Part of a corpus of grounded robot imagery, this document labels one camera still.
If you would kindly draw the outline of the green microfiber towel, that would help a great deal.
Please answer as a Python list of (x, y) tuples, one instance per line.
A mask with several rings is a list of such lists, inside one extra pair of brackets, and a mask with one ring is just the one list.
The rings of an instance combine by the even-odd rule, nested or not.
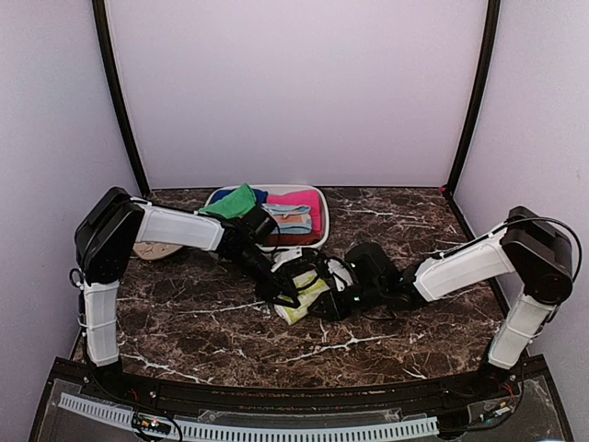
[(235, 189), (214, 192), (208, 203), (198, 210), (200, 215), (220, 215), (231, 219), (241, 217), (257, 205), (257, 196), (247, 184)]

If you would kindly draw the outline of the dark red rolled towel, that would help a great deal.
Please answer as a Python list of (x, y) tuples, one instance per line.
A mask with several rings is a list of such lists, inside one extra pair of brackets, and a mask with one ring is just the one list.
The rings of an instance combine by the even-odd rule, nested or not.
[(265, 247), (290, 247), (290, 246), (310, 246), (320, 242), (322, 236), (316, 231), (307, 234), (271, 234), (264, 239)]

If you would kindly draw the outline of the cream yellow-green patterned towel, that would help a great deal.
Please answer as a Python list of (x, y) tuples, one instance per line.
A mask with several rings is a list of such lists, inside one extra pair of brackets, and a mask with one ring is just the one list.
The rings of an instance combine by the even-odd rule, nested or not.
[(316, 271), (310, 270), (294, 278), (294, 285), (298, 290), (298, 308), (275, 305), (274, 310), (288, 325), (294, 325), (308, 314), (308, 308), (326, 291), (328, 284), (321, 279)]

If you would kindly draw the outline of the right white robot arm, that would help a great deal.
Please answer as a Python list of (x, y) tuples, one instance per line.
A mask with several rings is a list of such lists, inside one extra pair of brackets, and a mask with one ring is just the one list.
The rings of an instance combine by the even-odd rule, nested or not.
[(487, 400), (503, 387), (504, 371), (516, 365), (570, 297), (582, 262), (583, 246), (571, 227), (516, 206), (489, 232), (403, 270), (374, 242), (350, 249), (341, 260), (321, 259), (319, 277), (331, 288), (310, 304), (307, 313), (339, 321), (355, 310), (382, 305), (395, 311), (414, 310), (468, 286), (515, 273), (523, 288), (488, 346), (486, 366), (469, 381), (470, 392)]

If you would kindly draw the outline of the blue rolled towel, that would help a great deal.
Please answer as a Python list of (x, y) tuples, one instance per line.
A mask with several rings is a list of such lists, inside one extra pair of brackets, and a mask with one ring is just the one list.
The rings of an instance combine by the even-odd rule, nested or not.
[[(210, 198), (210, 204), (216, 203), (217, 201), (225, 198), (227, 195), (229, 195), (231, 192), (233, 192), (234, 189), (219, 189), (217, 191), (215, 191)], [(265, 204), (268, 198), (268, 193), (261, 190), (261, 189), (257, 189), (257, 188), (252, 188), (252, 191), (255, 195), (256, 198), (256, 205), (262, 205)]]

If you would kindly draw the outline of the right black frame post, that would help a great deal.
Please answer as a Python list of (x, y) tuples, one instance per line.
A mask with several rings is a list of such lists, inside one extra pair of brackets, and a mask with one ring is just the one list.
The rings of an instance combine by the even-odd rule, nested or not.
[(445, 197), (448, 200), (452, 200), (456, 193), (462, 172), (466, 166), (468, 151), (470, 149), (478, 122), (479, 112), (491, 68), (491, 59), (499, 24), (501, 3), (501, 0), (489, 0), (487, 2), (484, 27), (479, 49), (479, 57), (473, 80), (473, 86), (468, 101), (468, 108), (456, 148), (456, 154), (450, 169), (447, 183), (444, 186)]

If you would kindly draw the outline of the light blue striped towel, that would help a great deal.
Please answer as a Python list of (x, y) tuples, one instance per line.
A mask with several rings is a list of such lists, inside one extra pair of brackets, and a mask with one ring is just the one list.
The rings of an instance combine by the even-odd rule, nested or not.
[(262, 208), (276, 223), (273, 235), (306, 235), (312, 231), (311, 207), (308, 205), (263, 204)]

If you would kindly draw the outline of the small circuit board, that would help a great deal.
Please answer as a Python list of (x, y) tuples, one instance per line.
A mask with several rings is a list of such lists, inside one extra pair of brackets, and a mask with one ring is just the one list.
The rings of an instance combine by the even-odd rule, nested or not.
[(132, 429), (140, 435), (168, 436), (173, 428), (166, 421), (153, 415), (135, 413), (131, 418)]

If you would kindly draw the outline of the white plastic basin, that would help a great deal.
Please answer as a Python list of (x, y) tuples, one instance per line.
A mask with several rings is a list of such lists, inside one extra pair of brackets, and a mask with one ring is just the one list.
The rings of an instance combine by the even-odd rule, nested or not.
[[(257, 189), (261, 189), (265, 192), (267, 192), (269, 195), (270, 194), (276, 194), (276, 195), (284, 195), (287, 194), (289, 192), (300, 192), (300, 191), (308, 191), (308, 190), (313, 190), (313, 191), (317, 191), (320, 197), (320, 201), (321, 201), (321, 220), (322, 220), (322, 228), (321, 231), (318, 232), (321, 236), (322, 239), (320, 242), (310, 245), (310, 246), (305, 246), (305, 247), (311, 247), (311, 248), (316, 248), (319, 249), (321, 248), (321, 246), (326, 242), (328, 236), (329, 236), (329, 209), (328, 209), (328, 204), (327, 204), (327, 200), (323, 194), (323, 192), (321, 190), (319, 190), (316, 187), (313, 186), (309, 186), (309, 185), (293, 185), (293, 184), (255, 184), (255, 185), (249, 185), (251, 188), (257, 188)], [(224, 187), (221, 189), (235, 189), (237, 188), (237, 186), (229, 186), (229, 187)], [(298, 247), (298, 246), (290, 246), (290, 247), (265, 247), (263, 246), (263, 241), (261, 241), (259, 243), (259, 246), (266, 251), (270, 251), (273, 250), (275, 248), (280, 249), (287, 249), (287, 248), (292, 248), (292, 247)]]

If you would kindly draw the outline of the pink rolled towel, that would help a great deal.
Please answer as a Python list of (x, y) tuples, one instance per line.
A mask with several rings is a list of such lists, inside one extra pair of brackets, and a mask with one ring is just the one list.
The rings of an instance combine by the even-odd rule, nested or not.
[(270, 194), (266, 199), (267, 204), (278, 205), (305, 205), (310, 208), (312, 229), (320, 232), (322, 228), (321, 201), (317, 191), (308, 190), (300, 192), (289, 192), (284, 195)]

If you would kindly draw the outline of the black frame post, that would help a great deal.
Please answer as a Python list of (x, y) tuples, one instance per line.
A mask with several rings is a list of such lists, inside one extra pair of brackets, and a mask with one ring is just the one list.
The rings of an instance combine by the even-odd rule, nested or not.
[(120, 76), (116, 65), (116, 56), (114, 53), (112, 37), (110, 35), (107, 2), (103, 0), (92, 0), (91, 5), (103, 70), (107, 79), (110, 100), (119, 126), (125, 153), (139, 193), (142, 196), (147, 196), (151, 192), (151, 188), (146, 177), (144, 165), (140, 158), (139, 149), (134, 138), (131, 120), (122, 92)]
[(489, 0), (487, 2), (484, 27), (479, 49), (479, 57), (473, 80), (473, 86), (468, 101), (468, 108), (456, 148), (456, 154), (450, 169), (447, 183), (444, 186), (445, 197), (448, 200), (452, 200), (456, 193), (462, 172), (466, 166), (468, 151), (470, 149), (478, 122), (479, 112), (491, 68), (491, 59), (499, 24), (501, 3), (501, 0)]

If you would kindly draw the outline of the left black frame post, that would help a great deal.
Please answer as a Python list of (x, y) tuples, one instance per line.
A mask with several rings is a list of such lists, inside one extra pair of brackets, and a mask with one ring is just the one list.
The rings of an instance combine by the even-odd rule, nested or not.
[(112, 37), (110, 35), (107, 2), (103, 0), (92, 0), (91, 5), (103, 70), (107, 79), (110, 100), (119, 126), (125, 153), (139, 193), (142, 196), (147, 196), (151, 192), (151, 188), (146, 177), (144, 165), (140, 158), (139, 149), (134, 138), (131, 120), (122, 92), (120, 76), (116, 65), (116, 56), (114, 53)]

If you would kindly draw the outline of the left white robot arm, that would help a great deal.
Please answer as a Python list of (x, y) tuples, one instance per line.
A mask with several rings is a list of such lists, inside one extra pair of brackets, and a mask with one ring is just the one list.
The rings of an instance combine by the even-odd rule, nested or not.
[(86, 333), (89, 361), (102, 366), (93, 384), (110, 401), (123, 401), (130, 382), (114, 367), (117, 296), (138, 243), (161, 243), (210, 251), (229, 260), (256, 283), (264, 301), (297, 308), (298, 289), (259, 245), (277, 227), (271, 215), (253, 205), (245, 214), (187, 212), (133, 198), (120, 187), (109, 189), (75, 231), (77, 266), (70, 281), (80, 291), (79, 324)]

